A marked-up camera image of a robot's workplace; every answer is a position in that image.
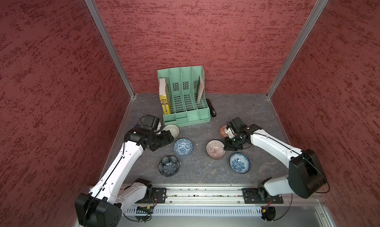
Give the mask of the dark flower pattern bowl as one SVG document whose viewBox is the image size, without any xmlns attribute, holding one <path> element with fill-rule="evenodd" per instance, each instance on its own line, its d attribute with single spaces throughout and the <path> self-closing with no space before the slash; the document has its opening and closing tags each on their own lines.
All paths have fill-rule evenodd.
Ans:
<svg viewBox="0 0 380 227">
<path fill-rule="evenodd" d="M 159 163 L 158 169 L 162 176 L 171 177 L 179 171 L 180 162 L 175 156 L 164 157 Z"/>
</svg>

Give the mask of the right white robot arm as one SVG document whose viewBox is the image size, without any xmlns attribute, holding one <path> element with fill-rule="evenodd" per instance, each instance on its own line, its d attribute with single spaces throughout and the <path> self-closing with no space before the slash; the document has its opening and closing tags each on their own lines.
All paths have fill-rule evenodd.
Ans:
<svg viewBox="0 0 380 227">
<path fill-rule="evenodd" d="M 255 124 L 234 125 L 230 122 L 225 133 L 226 150 L 242 150 L 243 145 L 249 143 L 266 151 L 288 168 L 287 175 L 268 178 L 258 185 L 261 202 L 282 194 L 295 194 L 307 199 L 328 184 L 318 155 L 310 149 L 301 150 L 286 144 Z"/>
</svg>

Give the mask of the green triangle pattern bowl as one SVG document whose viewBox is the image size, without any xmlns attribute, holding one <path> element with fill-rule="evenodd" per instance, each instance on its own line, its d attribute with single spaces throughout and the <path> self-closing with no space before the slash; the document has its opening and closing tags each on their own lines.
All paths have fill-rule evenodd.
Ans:
<svg viewBox="0 0 380 227">
<path fill-rule="evenodd" d="M 176 125 L 166 125 L 164 128 L 163 128 L 163 131 L 169 131 L 171 133 L 171 135 L 173 136 L 174 139 L 176 139 L 179 134 L 180 134 L 180 129 L 178 126 Z"/>
</svg>

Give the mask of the orange diamond pattern bowl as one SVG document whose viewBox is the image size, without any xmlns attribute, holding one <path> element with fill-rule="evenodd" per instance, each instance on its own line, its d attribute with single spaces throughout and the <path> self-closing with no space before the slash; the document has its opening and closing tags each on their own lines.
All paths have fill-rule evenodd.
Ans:
<svg viewBox="0 0 380 227">
<path fill-rule="evenodd" d="M 219 133 L 220 133 L 220 136 L 222 137 L 222 139 L 229 137 L 229 134 L 227 133 L 227 126 L 226 125 L 221 127 Z"/>
</svg>

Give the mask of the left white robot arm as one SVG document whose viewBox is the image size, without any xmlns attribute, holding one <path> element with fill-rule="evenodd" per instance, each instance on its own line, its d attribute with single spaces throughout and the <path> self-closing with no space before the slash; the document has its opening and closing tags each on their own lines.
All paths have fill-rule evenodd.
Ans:
<svg viewBox="0 0 380 227">
<path fill-rule="evenodd" d="M 118 156 L 98 183 L 87 194 L 79 194 L 75 209 L 79 225 L 83 227 L 115 227 L 125 209 L 152 195 L 151 182 L 137 179 L 124 190 L 120 188 L 134 163 L 146 149 L 156 151 L 174 141 L 170 131 L 128 131 Z"/>
</svg>

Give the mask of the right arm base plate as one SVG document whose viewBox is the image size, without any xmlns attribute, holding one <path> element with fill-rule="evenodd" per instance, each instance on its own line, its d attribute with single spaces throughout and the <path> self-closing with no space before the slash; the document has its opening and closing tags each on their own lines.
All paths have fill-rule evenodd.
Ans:
<svg viewBox="0 0 380 227">
<path fill-rule="evenodd" d="M 245 204 L 283 204 L 283 198 L 279 195 L 271 196 L 262 188 L 243 188 L 242 195 Z"/>
</svg>

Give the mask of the pink striped bowl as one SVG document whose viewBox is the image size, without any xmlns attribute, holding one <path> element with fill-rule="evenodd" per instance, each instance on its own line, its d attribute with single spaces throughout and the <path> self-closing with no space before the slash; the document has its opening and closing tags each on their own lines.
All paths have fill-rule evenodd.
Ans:
<svg viewBox="0 0 380 227">
<path fill-rule="evenodd" d="M 226 153 L 224 150 L 224 144 L 218 140 L 210 141 L 206 146 L 206 152 L 208 156 L 214 160 L 223 158 Z"/>
</svg>

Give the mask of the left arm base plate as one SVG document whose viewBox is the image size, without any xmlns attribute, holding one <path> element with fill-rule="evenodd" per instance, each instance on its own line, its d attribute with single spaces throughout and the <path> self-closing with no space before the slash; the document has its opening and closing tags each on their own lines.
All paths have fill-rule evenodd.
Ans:
<svg viewBox="0 0 380 227">
<path fill-rule="evenodd" d="M 165 187 L 149 187 L 146 190 L 146 194 L 143 199 L 139 200 L 137 203 L 150 203 L 150 204 L 160 204 L 166 201 L 167 188 Z"/>
</svg>

